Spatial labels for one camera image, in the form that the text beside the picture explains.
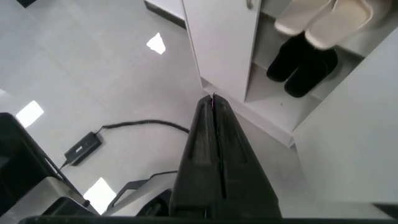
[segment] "white cabinet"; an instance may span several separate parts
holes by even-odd
[[[183,1],[200,76],[244,101],[260,0]]]
[[[398,202],[398,1],[378,27],[338,44],[339,65],[302,98],[266,77],[289,38],[273,24],[290,0],[182,2],[203,89],[295,144],[320,198]]]
[[[398,202],[398,29],[294,131],[318,198]]]

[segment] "power adapter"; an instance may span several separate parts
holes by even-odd
[[[72,148],[70,148],[64,155],[67,158],[62,166],[58,169],[58,172],[66,165],[77,166],[83,160],[85,160],[91,153],[93,153],[100,145],[102,145],[101,140],[98,138],[98,133],[103,129],[113,129],[120,128],[124,126],[134,126],[141,124],[161,124],[177,128],[185,133],[189,133],[189,129],[181,127],[170,121],[162,121],[159,119],[144,119],[139,121],[128,121],[118,124],[109,124],[102,126],[96,133],[89,132],[84,138],[82,138],[78,143],[76,143]]]
[[[84,138],[64,154],[67,158],[65,164],[70,164],[72,166],[79,165],[100,145],[102,145],[102,142],[98,138],[98,135],[90,131]]]

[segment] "floor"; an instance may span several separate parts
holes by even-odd
[[[58,166],[65,151],[104,124],[156,118],[189,128],[205,96],[187,31],[142,0],[37,0],[27,9],[2,0],[0,54],[0,111],[23,119]],[[237,117],[284,217],[387,217],[368,204],[317,202],[297,153]],[[63,173],[87,197],[110,192],[110,199],[126,182],[178,169],[187,139],[156,125],[101,136],[99,150]]]

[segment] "white shelf panel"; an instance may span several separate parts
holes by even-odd
[[[338,65],[312,91],[311,95],[319,100],[324,100],[362,61],[362,57],[336,48]]]
[[[266,132],[276,140],[280,141],[285,146],[287,147],[292,146],[292,144],[294,143],[292,133],[287,133],[286,131],[281,130],[280,127],[272,124],[270,121],[267,120],[267,118],[261,116],[260,114],[256,113],[255,111],[247,107],[245,103],[235,100],[227,93],[215,87],[214,85],[204,80],[203,78],[201,80],[202,80],[203,89],[208,94],[212,95],[213,93],[216,93],[222,96],[223,98],[228,100],[232,109],[236,113],[240,114],[242,117],[252,122],[252,124],[256,125],[258,128],[260,128],[261,130],[263,130],[264,132]]]
[[[311,95],[301,98],[288,95],[284,83],[273,82],[264,69],[252,66],[245,106],[286,133],[291,134],[320,102]]]
[[[289,36],[277,32],[274,21],[271,17],[260,16],[258,22],[252,62],[265,70],[276,58],[280,46],[289,39]]]
[[[261,12],[278,17],[291,0],[263,0]],[[393,1],[389,14],[372,27],[359,31],[338,45],[350,52],[368,56],[395,28],[398,27],[398,1]]]

